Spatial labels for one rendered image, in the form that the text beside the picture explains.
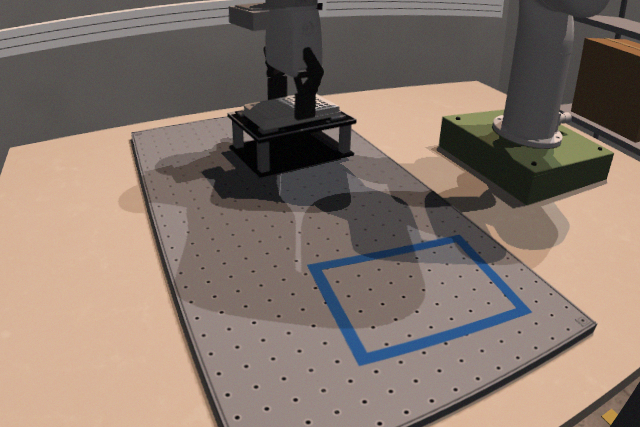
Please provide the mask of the blue tape rectangle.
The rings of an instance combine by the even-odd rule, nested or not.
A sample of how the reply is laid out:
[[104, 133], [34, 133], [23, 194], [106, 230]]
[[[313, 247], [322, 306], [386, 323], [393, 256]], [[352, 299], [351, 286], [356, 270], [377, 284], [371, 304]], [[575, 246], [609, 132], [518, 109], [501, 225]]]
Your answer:
[[[492, 282], [516, 308], [457, 328], [367, 353], [322, 270], [400, 255], [455, 242], [457, 242], [457, 244], [481, 268], [481, 270], [492, 280]], [[309, 264], [307, 266], [359, 366], [440, 344], [532, 313], [523, 301], [460, 235], [358, 256]]]

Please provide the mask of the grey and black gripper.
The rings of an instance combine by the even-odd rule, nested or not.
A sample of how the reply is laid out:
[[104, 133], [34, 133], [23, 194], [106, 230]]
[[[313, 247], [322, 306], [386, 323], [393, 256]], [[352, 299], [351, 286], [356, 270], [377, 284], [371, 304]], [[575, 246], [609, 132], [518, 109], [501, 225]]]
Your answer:
[[[287, 76], [283, 75], [293, 77], [298, 92], [295, 93], [296, 120], [315, 117], [316, 93], [324, 74], [317, 5], [269, 10], [271, 29], [266, 30], [264, 47], [266, 75], [270, 77], [268, 100], [287, 97]], [[298, 68], [306, 72], [298, 72]], [[301, 78], [306, 77], [309, 79], [303, 84]]]

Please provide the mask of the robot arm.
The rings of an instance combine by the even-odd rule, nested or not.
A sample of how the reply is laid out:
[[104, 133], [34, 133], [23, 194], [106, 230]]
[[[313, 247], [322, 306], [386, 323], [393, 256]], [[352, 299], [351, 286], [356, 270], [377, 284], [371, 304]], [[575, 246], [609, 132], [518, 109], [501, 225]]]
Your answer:
[[[561, 144], [558, 126], [572, 47], [574, 17], [599, 14], [609, 0], [519, 0], [519, 17], [503, 115], [493, 120], [502, 137], [534, 148]], [[271, 29], [272, 9], [313, 6], [318, 0], [265, 0], [229, 6], [229, 23], [252, 30]], [[559, 12], [559, 11], [560, 12]], [[556, 129], [555, 129], [556, 128]]]

